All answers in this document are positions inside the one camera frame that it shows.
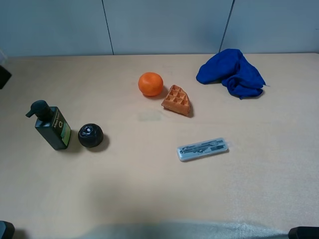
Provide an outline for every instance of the wall seam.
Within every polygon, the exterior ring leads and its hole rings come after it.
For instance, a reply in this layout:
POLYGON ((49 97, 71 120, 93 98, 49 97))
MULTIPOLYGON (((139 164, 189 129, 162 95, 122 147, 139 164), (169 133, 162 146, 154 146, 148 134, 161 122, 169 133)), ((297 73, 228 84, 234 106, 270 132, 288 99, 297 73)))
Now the wall seam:
POLYGON ((228 27, 228 24, 229 24, 229 19, 230 19, 231 13, 233 12, 233 8, 234 8, 235 1, 236 1, 236 0, 233 0, 233 3, 231 4, 231 8, 230 8, 230 11, 229 11, 227 23, 226 23, 226 26, 225 26, 223 38, 221 39, 221 43, 220 43, 220 47, 219 47, 218 53, 221 51, 221 48, 222 48, 223 43, 224 43, 224 38, 225 38, 225 35, 226 35, 226 31, 227 31, 227 27, 228 27))
POLYGON ((7 56, 4 54, 4 52, 0 48, 0 64, 4 64, 6 59, 7 59, 7 56))
POLYGON ((109 24, 108 24, 108 19, 106 17, 106 12, 105 12, 105 7, 104 7, 104 2, 102 0, 102 6, 103 6, 103 11, 104 11, 104 16, 105 16, 105 22, 106 22, 106 27, 108 28, 108 33, 109 33, 109 38, 110 38, 110 44, 112 48, 112 54, 114 55, 114 50, 113 50, 113 45, 112 45, 112 40, 111 40, 111 35, 110 35, 110 29, 109 29, 109 24))

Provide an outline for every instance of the object at table corner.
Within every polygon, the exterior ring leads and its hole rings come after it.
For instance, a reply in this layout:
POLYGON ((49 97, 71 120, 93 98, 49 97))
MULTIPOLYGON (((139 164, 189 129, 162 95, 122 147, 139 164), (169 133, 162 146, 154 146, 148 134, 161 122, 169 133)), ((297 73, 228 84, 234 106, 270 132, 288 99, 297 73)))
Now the object at table corner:
POLYGON ((186 92, 177 85, 172 85, 168 95, 161 104, 164 108, 176 113, 188 116, 190 112, 190 102, 186 92))
POLYGON ((0 65, 0 89, 4 87, 12 74, 0 65))
POLYGON ((177 148, 180 161, 188 161, 203 156, 227 151, 227 143, 223 138, 211 139, 199 143, 192 143, 177 148))
POLYGON ((221 80, 228 92, 240 99, 260 96, 261 88, 266 85, 258 70, 238 49, 226 49, 214 55, 200 67, 196 79, 202 84, 221 80))
POLYGON ((98 146, 103 141, 103 137, 101 127, 94 123, 83 125, 78 133, 80 143, 87 148, 98 146))
POLYGON ((14 231, 12 223, 0 221, 0 239, 12 239, 14 231))
POLYGON ((145 72, 139 78, 139 90, 145 96, 157 96, 163 90, 163 79, 154 72, 145 72))
POLYGON ((319 227, 297 227, 290 229, 289 239, 319 239, 319 227))
POLYGON ((71 135, 71 128, 58 107, 49 107, 46 101, 36 101, 31 105, 30 111, 25 115, 37 116, 36 130, 54 148, 66 149, 71 135))

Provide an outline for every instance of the bottle label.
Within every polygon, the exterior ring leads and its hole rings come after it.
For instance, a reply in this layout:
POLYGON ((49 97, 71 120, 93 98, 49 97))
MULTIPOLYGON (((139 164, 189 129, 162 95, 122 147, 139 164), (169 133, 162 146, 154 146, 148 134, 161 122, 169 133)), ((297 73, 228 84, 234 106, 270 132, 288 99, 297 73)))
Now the bottle label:
POLYGON ((55 133, 59 137, 61 137, 65 146, 67 146, 70 140, 71 128, 68 125, 68 123, 65 121, 65 118, 63 117, 59 109, 57 109, 56 111, 54 123, 52 127, 55 133))

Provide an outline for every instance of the orange fruit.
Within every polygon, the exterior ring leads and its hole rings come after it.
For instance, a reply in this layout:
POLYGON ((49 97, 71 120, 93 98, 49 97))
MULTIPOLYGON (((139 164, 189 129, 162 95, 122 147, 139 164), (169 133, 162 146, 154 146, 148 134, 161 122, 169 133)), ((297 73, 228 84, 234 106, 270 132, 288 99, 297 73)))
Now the orange fruit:
POLYGON ((146 72, 139 79, 139 89, 145 96, 157 96, 163 90, 163 79, 159 74, 146 72))

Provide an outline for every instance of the green bottle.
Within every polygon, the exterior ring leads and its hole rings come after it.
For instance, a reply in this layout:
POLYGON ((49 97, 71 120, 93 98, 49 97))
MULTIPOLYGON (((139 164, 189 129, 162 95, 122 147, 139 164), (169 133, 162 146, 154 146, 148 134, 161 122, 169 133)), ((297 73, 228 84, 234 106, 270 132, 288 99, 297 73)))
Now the green bottle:
POLYGON ((52 148, 66 149, 71 135, 71 129, 58 107, 49 107, 45 101, 36 101, 25 115, 36 115, 36 130, 45 138, 52 148))

